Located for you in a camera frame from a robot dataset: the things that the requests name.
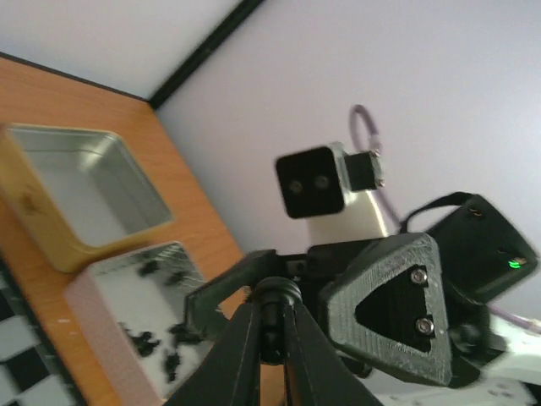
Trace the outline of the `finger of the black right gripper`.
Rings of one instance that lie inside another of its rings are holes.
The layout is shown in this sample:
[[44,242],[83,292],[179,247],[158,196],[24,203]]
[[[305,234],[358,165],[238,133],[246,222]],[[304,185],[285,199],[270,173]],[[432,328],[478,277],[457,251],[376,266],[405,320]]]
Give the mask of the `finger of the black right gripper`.
[[279,272],[275,250],[259,250],[187,295],[184,324],[202,338],[218,338],[229,320],[219,312],[220,304],[240,288],[254,288],[261,280]]
[[447,386],[452,351],[437,243],[426,233],[379,239],[357,254],[319,294],[330,341],[403,381]]

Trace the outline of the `black chess piece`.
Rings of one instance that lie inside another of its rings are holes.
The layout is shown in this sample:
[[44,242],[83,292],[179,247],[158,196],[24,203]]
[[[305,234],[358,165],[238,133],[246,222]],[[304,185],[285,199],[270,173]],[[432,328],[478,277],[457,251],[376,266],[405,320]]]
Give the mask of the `black chess piece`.
[[284,277],[267,277],[259,282],[252,300],[260,305],[260,361],[281,365],[286,358],[284,310],[302,302],[298,285]]

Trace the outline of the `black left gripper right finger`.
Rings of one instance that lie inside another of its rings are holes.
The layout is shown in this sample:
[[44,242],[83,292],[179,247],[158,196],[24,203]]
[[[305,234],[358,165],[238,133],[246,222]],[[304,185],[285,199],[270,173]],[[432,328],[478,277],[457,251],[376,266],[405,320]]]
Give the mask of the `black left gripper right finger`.
[[284,309],[284,378],[288,405],[379,405],[342,363],[303,304]]

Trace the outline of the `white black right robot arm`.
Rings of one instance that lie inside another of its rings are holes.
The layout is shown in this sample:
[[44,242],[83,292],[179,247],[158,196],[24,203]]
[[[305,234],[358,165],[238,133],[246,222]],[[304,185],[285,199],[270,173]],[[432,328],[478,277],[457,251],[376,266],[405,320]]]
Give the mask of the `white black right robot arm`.
[[359,380],[462,388],[509,352],[489,303],[529,277],[538,254],[484,197],[443,196],[422,233],[385,232],[364,195],[350,216],[314,217],[307,252],[246,255],[185,300],[185,322],[213,347],[171,405],[257,405],[260,367],[284,370],[289,405],[376,405]]

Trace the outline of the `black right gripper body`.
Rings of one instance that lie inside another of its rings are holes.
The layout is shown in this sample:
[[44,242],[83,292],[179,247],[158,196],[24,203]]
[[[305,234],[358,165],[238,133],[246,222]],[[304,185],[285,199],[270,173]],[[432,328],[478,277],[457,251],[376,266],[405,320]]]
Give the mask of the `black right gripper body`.
[[[345,270],[337,257],[339,255],[357,254],[373,242],[375,241],[350,241],[316,245],[311,247],[304,255],[285,256],[287,273],[291,277],[297,278],[303,301],[325,335],[326,333],[319,321],[318,298],[320,291],[329,283],[332,283]],[[490,330],[487,306],[482,304],[460,304],[445,291],[443,281],[442,287],[448,320],[447,333],[451,341],[452,351],[451,380],[475,381],[478,379],[481,369],[498,357],[499,338]],[[353,358],[348,354],[345,355],[357,362],[369,365],[361,359]]]

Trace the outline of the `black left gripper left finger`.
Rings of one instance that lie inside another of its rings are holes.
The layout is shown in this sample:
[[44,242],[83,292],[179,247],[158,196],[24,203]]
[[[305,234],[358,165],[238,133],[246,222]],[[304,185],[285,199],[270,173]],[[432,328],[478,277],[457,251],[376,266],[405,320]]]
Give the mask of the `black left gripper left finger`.
[[166,401],[180,406],[260,403],[260,307],[241,304],[199,368]]

